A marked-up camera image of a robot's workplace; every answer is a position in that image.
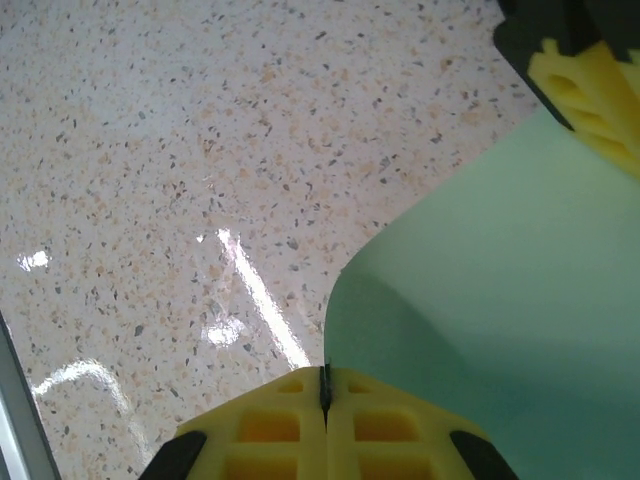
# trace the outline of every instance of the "terrazzo floor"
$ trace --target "terrazzo floor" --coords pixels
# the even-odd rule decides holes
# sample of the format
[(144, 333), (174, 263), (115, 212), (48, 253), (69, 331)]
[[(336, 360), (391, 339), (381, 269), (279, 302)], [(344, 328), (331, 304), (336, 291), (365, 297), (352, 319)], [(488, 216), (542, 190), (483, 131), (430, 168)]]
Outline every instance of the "terrazzo floor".
[(0, 309), (64, 478), (322, 362), (340, 269), (535, 107), (495, 1), (0, 6)]

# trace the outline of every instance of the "green sheet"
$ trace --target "green sheet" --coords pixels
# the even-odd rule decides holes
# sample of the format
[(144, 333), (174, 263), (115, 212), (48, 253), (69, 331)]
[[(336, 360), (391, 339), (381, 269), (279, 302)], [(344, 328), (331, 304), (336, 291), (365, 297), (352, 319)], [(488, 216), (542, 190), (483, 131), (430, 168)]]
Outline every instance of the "green sheet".
[(348, 264), (325, 354), (475, 421), (522, 479), (636, 478), (639, 290), (640, 183), (539, 111)]

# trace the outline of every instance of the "mint green paper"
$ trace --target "mint green paper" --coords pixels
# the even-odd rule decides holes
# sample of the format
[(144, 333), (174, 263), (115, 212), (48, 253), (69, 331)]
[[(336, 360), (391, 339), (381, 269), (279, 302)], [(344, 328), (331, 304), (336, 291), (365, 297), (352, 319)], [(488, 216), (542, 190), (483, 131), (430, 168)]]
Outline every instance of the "mint green paper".
[(521, 479), (637, 478), (640, 184), (537, 112), (347, 265), (325, 352), (475, 421)]

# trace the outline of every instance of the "speckled floor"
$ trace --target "speckled floor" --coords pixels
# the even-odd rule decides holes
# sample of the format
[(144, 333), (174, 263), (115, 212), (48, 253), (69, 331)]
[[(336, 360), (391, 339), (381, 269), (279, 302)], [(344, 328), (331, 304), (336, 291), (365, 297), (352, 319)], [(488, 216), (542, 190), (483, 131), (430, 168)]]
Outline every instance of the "speckled floor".
[(535, 103), (494, 1), (0, 5), (0, 309), (65, 478), (321, 362), (340, 269)]

